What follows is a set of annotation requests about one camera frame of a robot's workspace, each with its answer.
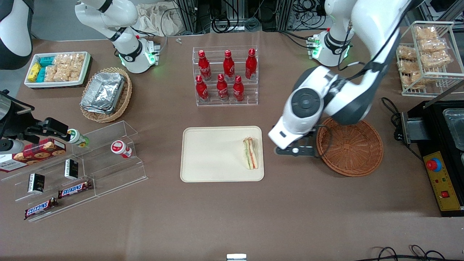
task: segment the cookie box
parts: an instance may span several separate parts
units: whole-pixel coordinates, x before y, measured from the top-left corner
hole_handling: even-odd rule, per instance
[[[48,158],[66,153],[66,145],[53,139],[46,138],[38,144],[28,144],[24,147],[23,158],[30,163],[31,161],[43,161]]]

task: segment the wicker basket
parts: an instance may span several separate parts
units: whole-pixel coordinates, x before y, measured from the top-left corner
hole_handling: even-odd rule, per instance
[[[377,131],[367,122],[340,125],[328,118],[323,125],[331,129],[332,144],[323,161],[334,171],[351,177],[371,174],[382,162],[383,143]],[[330,132],[319,128],[317,150],[320,155],[329,146]]]
[[[100,122],[100,123],[106,123],[106,122],[111,122],[111,121],[116,120],[126,110],[127,105],[129,104],[130,95],[132,94],[132,83],[130,82],[129,75],[127,75],[127,73],[123,69],[111,67],[111,68],[103,69],[100,72],[108,72],[108,73],[115,73],[116,72],[116,73],[119,73],[119,74],[123,75],[126,78],[126,81],[124,82],[124,89],[122,90],[121,96],[119,97],[119,101],[118,101],[118,103],[116,105],[116,111],[115,112],[113,112],[111,114],[102,114],[102,113],[89,112],[89,111],[86,111],[83,108],[81,108],[82,113],[84,114],[84,116],[87,119],[93,120],[93,121],[96,121],[96,122]],[[85,93],[87,92],[87,90],[89,88],[89,85],[90,85],[90,82],[92,82],[95,75],[92,76],[92,78],[89,80],[89,82],[87,82],[87,85],[85,86],[82,97],[84,97]]]

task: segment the red switch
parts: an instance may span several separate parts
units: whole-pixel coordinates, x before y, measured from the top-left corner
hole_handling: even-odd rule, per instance
[[[428,160],[425,163],[425,166],[431,171],[439,172],[441,170],[441,162],[437,158],[432,158]]]

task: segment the snickers bar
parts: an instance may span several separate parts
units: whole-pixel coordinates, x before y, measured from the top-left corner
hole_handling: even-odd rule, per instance
[[[30,208],[30,209],[26,209],[25,213],[24,213],[24,220],[26,220],[26,218],[32,216],[32,215],[35,215],[35,214],[38,214],[42,211],[45,211],[47,209],[50,209],[50,208],[53,208],[53,207],[56,207],[58,206],[58,201],[52,197],[51,199],[49,199],[48,201],[40,204],[40,205],[37,205],[33,208]]]
[[[70,188],[67,188],[65,190],[59,190],[58,191],[58,199],[62,198],[64,196],[69,196],[69,195],[72,195],[74,193],[77,193],[77,192],[80,192],[80,191],[83,191],[83,190],[88,190],[88,189],[91,189],[91,188],[92,188],[91,180],[88,180],[86,182],[77,184],[77,185],[72,186]]]

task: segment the red bottle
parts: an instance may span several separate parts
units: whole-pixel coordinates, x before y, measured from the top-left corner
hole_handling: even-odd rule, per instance
[[[209,102],[208,89],[206,87],[206,84],[203,82],[203,78],[201,77],[201,75],[198,75],[195,80],[197,82],[196,89],[200,101],[203,103]]]
[[[198,67],[200,68],[201,76],[205,81],[211,80],[211,66],[206,58],[205,51],[199,50],[198,57],[200,58],[198,61]]]
[[[248,58],[245,62],[245,77],[249,80],[256,79],[256,67],[258,66],[258,61],[256,60],[255,54],[255,49],[250,48],[250,50],[248,50]]]
[[[236,102],[243,102],[244,91],[245,88],[243,87],[242,78],[239,75],[235,76],[235,83],[233,84],[233,97]]]
[[[218,88],[219,100],[226,102],[229,100],[229,93],[227,92],[227,82],[224,81],[224,74],[220,73],[218,75]]]
[[[224,74],[226,75],[226,81],[233,81],[235,76],[235,63],[232,60],[232,53],[230,50],[224,52]]]

